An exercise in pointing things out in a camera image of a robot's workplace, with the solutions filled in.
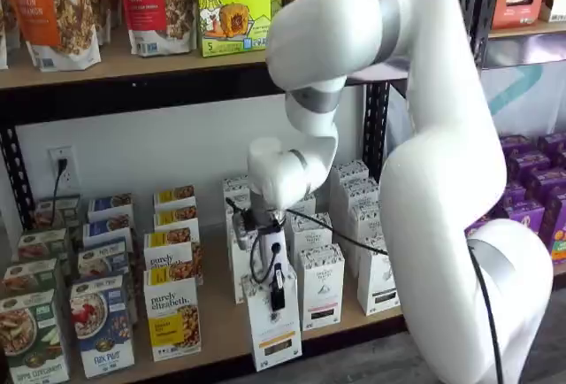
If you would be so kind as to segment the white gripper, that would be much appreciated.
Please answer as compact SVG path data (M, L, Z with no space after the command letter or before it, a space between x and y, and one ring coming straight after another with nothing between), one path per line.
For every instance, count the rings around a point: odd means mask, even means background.
M270 304L273 312L285 308L285 279L296 278L287 253L287 239L283 227L260 227L258 230L259 254L262 262L258 279L271 281Z

